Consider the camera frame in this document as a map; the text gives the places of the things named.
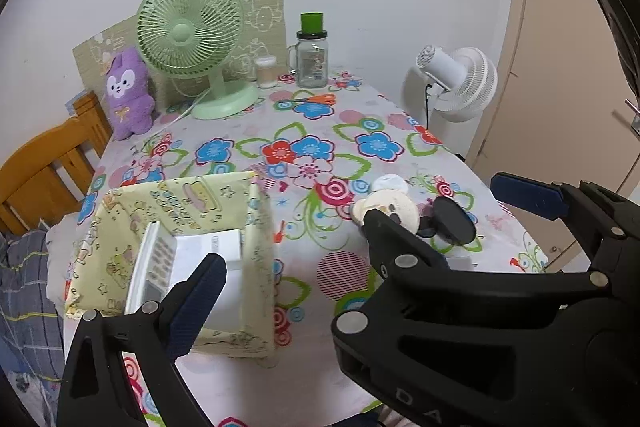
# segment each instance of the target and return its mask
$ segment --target plaid blanket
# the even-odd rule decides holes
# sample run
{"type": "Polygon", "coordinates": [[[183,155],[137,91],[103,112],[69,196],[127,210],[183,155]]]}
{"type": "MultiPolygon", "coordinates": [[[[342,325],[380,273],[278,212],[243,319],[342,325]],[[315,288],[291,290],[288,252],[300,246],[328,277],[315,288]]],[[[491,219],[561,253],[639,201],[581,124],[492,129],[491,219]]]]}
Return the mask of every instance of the plaid blanket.
{"type": "Polygon", "coordinates": [[[0,234],[0,365],[37,423],[52,426],[65,365],[62,319],[46,298],[46,232],[0,234]]]}

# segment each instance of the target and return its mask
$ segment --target floral tablecloth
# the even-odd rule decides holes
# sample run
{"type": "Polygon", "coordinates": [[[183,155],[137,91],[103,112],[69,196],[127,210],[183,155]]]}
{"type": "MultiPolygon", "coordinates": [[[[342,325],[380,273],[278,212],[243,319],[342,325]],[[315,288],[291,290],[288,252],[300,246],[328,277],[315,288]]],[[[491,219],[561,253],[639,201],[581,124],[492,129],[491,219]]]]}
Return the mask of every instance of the floral tablecloth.
{"type": "MultiPolygon", "coordinates": [[[[350,219],[350,204],[382,174],[407,180],[423,213],[438,195],[468,212],[478,238],[464,247],[430,239],[443,254],[470,257],[479,271],[540,271],[545,263],[519,222],[462,161],[346,71],[313,92],[297,89],[284,75],[276,87],[260,90],[255,105],[225,120],[177,120],[187,108],[169,108],[145,136],[109,144],[79,223],[88,227],[109,188],[209,172],[258,172],[274,216],[276,355],[256,361],[190,353],[177,360],[217,427],[320,427],[373,402],[340,372],[330,322],[359,306],[380,283],[367,262],[364,236],[350,219]]],[[[66,320],[67,345],[73,322],[66,320]]],[[[126,365],[146,418],[162,425],[135,359],[127,357],[126,365]]]]}

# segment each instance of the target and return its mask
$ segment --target wooden headboard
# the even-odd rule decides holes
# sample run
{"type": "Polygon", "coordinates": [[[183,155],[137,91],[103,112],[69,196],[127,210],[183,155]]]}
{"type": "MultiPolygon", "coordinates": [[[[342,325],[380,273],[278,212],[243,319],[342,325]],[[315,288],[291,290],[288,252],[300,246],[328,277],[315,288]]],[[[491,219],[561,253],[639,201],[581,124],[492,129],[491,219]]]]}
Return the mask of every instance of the wooden headboard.
{"type": "Polygon", "coordinates": [[[21,234],[27,231],[22,222],[30,229],[37,227],[40,218],[53,225],[80,209],[81,202],[51,164],[60,162],[85,194],[94,169],[80,146],[89,142],[102,156],[111,127],[95,93],[76,100],[74,108],[77,116],[27,142],[0,168],[0,231],[21,234]]]}

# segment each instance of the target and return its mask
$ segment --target white fan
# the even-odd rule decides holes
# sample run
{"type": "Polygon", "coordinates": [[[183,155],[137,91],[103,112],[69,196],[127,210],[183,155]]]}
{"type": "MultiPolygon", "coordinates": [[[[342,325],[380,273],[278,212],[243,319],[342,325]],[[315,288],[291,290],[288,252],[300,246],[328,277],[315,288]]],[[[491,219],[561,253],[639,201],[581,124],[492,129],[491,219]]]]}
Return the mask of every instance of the white fan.
{"type": "Polygon", "coordinates": [[[445,120],[463,122],[480,116],[494,97],[497,71],[477,48],[460,48],[447,55],[441,48],[425,46],[415,64],[434,81],[427,91],[434,102],[429,110],[445,120]]]}

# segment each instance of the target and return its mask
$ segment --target black cable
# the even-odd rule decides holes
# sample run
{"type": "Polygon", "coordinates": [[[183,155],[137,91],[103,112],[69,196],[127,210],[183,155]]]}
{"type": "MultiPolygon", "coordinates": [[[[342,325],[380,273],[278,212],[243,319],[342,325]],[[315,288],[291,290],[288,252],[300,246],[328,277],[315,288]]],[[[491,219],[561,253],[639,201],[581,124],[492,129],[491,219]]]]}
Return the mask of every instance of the black cable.
{"type": "Polygon", "coordinates": [[[429,128],[429,97],[427,95],[427,91],[429,90],[429,86],[424,86],[424,111],[427,114],[427,127],[429,128]]]}

